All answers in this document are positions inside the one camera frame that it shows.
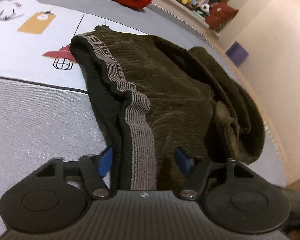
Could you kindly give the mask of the dark olive corduroy pants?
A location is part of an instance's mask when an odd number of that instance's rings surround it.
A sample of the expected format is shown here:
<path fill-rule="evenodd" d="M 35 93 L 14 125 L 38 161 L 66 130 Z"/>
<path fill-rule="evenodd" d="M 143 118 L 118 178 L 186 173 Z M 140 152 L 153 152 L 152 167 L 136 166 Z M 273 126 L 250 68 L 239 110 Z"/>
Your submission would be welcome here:
<path fill-rule="evenodd" d="M 260 157 L 258 108 L 206 49 L 99 30 L 73 37 L 70 52 L 86 73 L 96 119 L 114 151 L 112 188 L 180 188 L 178 147 L 217 163 Z"/>

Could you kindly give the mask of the grey printed bed sheet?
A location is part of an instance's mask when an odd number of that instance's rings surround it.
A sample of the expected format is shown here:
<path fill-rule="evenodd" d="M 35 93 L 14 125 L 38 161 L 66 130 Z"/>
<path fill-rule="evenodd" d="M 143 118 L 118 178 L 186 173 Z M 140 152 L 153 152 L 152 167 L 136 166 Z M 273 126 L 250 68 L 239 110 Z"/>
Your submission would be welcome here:
<path fill-rule="evenodd" d="M 0 0 L 0 6 L 14 0 Z M 52 5 L 56 22 L 66 25 L 49 37 L 58 48 L 74 32 L 85 33 L 98 24 L 132 33 L 161 36 L 184 48 L 200 46 L 216 58 L 228 74 L 229 65 L 190 26 L 154 5 L 142 10 L 109 0 L 20 0 L 25 14 Z M 55 156 L 75 160 L 106 146 L 83 85 L 81 70 L 55 70 L 52 62 L 17 52 L 12 22 L 0 23 L 0 198 L 13 185 Z M 0 236 L 5 232 L 0 217 Z"/>

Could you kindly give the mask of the purple box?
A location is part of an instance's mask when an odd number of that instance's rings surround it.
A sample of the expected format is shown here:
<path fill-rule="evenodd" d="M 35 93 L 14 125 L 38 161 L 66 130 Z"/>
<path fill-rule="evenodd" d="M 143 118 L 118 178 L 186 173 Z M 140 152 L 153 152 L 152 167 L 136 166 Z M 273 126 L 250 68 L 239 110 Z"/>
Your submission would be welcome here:
<path fill-rule="evenodd" d="M 249 53 L 236 41 L 226 51 L 226 55 L 236 67 L 239 67 L 249 56 Z"/>

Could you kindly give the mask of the dark red cushion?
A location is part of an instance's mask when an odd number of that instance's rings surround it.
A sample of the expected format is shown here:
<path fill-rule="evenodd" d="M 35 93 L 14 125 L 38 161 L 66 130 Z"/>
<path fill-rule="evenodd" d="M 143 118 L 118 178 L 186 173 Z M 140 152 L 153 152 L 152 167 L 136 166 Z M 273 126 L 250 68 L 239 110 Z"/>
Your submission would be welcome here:
<path fill-rule="evenodd" d="M 210 5 L 209 16 L 205 17 L 205 22 L 209 25 L 209 29 L 216 30 L 221 25 L 226 25 L 239 12 L 239 10 L 228 6 L 225 2 L 212 3 Z"/>

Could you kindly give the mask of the panda plush toy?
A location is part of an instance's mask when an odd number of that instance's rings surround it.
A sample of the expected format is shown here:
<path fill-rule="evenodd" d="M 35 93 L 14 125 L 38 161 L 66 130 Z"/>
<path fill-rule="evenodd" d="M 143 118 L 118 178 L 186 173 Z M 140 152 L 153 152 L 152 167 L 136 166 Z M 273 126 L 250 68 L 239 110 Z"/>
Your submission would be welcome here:
<path fill-rule="evenodd" d="M 198 12 L 203 16 L 209 16 L 211 11 L 211 7 L 208 3 L 204 3 L 202 5 L 199 6 Z"/>

